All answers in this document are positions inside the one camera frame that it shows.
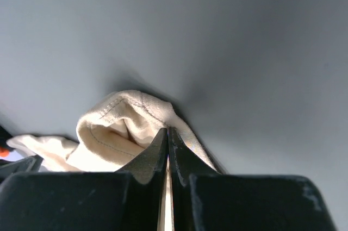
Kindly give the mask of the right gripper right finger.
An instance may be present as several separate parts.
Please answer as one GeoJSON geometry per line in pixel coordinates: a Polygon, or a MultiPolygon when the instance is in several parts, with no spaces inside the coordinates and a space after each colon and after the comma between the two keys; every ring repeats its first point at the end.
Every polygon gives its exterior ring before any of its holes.
{"type": "Polygon", "coordinates": [[[335,230],[317,187],[292,175],[227,175],[168,131],[175,230],[335,230]]]}

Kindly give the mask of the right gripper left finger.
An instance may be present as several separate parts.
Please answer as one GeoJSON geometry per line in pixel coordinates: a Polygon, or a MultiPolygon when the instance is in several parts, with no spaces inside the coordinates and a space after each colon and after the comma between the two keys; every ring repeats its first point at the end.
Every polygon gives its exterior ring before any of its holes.
{"type": "Polygon", "coordinates": [[[163,230],[167,130],[115,172],[40,172],[1,163],[1,230],[163,230]]]}

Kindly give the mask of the beige t shirt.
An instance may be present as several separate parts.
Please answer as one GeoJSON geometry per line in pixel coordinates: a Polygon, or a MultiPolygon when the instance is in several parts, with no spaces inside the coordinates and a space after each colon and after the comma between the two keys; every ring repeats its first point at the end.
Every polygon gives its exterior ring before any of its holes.
{"type": "MultiPolygon", "coordinates": [[[[175,129],[184,144],[216,171],[190,127],[172,105],[146,93],[112,93],[83,115],[77,124],[78,142],[57,136],[20,135],[7,144],[42,158],[40,172],[115,172],[153,141],[160,129],[175,129]]],[[[161,215],[163,230],[175,230],[169,144],[161,215]]]]}

